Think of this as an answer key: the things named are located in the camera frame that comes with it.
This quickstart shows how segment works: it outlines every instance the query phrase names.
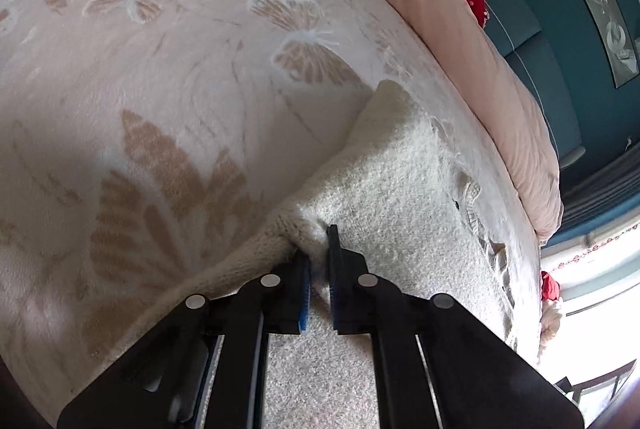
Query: blanket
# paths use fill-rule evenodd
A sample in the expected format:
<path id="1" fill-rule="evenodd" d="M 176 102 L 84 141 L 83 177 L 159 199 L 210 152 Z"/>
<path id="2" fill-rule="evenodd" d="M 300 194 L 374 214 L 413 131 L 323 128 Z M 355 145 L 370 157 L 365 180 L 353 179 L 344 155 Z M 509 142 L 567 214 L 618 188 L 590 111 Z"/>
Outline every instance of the blanket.
<path id="1" fill-rule="evenodd" d="M 334 336 L 319 279 L 331 221 L 372 271 L 449 291 L 534 362 L 536 235 L 385 0 L 0 0 L 0 66 L 0 353 L 50 423 L 184 296 L 295 246 L 317 297 L 312 331 L 274 340 L 272 427 L 369 423 L 366 346 Z"/>
<path id="2" fill-rule="evenodd" d="M 493 138 L 541 244 L 562 219 L 559 165 L 538 103 L 466 0 L 387 0 L 418 33 Z"/>

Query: folded pink duvet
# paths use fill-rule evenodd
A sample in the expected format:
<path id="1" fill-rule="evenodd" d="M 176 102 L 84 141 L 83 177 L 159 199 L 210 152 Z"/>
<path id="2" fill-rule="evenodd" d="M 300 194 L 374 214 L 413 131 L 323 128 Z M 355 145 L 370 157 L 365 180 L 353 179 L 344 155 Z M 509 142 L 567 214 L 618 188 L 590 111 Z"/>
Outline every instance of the folded pink duvet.
<path id="1" fill-rule="evenodd" d="M 500 152 L 545 243 L 562 218 L 559 167 L 529 90 L 478 26 L 465 0 L 387 0 L 418 33 Z"/>

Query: bed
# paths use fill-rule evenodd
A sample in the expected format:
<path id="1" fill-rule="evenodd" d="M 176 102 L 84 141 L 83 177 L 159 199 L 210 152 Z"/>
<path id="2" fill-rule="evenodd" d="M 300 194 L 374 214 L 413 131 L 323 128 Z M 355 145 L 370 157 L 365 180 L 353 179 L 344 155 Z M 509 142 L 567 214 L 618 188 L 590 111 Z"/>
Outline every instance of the bed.
<path id="1" fill-rule="evenodd" d="M 539 236 L 492 137 L 386 0 L 0 0 L 0 66 L 0 354 L 51 424 L 181 294 L 260 274 L 256 239 L 342 160 L 383 80 L 447 144 L 451 188 L 387 213 L 413 232 L 426 214 L 412 244 L 357 215 L 344 242 L 409 293 L 464 295 L 535 361 Z M 475 223 L 447 230 L 470 190 Z M 331 219 L 318 203 L 306 212 Z M 458 277 L 474 271 L 487 278 Z M 267 425 L 372 427 L 366 341 L 336 341 L 316 292 L 312 332 L 273 346 Z M 483 318 L 494 302 L 508 313 Z"/>

